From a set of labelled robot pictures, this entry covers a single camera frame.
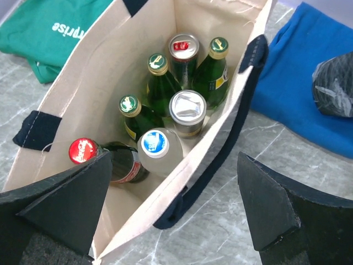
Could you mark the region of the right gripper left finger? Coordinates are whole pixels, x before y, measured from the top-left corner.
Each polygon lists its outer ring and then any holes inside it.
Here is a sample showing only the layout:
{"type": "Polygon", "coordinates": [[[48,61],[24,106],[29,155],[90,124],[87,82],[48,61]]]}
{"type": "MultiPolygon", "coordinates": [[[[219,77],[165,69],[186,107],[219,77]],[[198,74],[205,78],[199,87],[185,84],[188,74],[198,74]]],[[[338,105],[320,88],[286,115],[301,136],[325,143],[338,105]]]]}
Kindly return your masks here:
{"type": "Polygon", "coordinates": [[[92,264],[111,153],[1,193],[1,264],[92,264]]]}

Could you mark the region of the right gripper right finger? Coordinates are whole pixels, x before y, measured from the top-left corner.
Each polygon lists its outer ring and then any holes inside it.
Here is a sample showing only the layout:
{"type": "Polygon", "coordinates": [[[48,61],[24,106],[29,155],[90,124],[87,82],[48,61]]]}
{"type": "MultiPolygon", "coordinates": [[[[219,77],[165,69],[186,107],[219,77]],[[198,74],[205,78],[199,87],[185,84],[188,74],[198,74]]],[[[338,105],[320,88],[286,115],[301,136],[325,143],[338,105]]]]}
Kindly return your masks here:
{"type": "Polygon", "coordinates": [[[352,264],[352,200],[286,177],[243,152],[237,172],[262,264],[352,264]]]}

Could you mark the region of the red cap cola bottle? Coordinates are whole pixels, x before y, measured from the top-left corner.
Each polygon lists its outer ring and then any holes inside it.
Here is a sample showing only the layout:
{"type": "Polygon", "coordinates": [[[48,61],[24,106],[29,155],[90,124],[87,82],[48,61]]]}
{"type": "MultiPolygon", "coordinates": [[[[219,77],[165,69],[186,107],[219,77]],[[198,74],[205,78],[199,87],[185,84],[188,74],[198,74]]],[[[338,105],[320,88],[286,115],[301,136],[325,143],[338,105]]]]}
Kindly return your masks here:
{"type": "Polygon", "coordinates": [[[75,164],[84,163],[104,152],[112,154],[112,184],[138,183],[148,177],[138,156],[137,150],[119,141],[108,142],[105,145],[82,137],[74,140],[68,149],[68,156],[75,164]]]}

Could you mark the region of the clear blue cap bottle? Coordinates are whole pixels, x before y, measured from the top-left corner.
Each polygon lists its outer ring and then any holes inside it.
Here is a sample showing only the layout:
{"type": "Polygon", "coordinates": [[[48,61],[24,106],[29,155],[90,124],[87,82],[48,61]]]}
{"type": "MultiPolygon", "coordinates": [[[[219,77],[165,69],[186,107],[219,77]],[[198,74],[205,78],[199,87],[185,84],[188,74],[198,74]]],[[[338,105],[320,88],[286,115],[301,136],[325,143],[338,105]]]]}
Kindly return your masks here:
{"type": "Polygon", "coordinates": [[[167,177],[183,160],[179,137],[166,128],[147,131],[139,139],[137,149],[142,166],[161,177],[167,177]]]}

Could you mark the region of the beige canvas tote bag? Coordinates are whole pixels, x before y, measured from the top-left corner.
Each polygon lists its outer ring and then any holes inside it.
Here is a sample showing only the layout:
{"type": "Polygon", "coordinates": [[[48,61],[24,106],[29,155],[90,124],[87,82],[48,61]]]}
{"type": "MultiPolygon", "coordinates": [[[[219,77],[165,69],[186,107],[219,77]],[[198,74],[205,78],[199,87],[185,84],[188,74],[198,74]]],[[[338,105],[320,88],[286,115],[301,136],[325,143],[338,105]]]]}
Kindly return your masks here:
{"type": "Polygon", "coordinates": [[[184,159],[167,177],[108,186],[89,255],[100,264],[150,227],[174,226],[195,203],[231,152],[249,111],[268,54],[265,25],[274,1],[113,1],[74,48],[20,130],[21,139],[49,139],[38,150],[20,147],[3,192],[75,167],[72,140],[127,140],[117,104],[126,93],[145,94],[147,57],[164,51],[177,31],[198,35],[202,47],[222,35],[229,44],[230,87],[208,115],[202,133],[181,142],[184,159]]]}

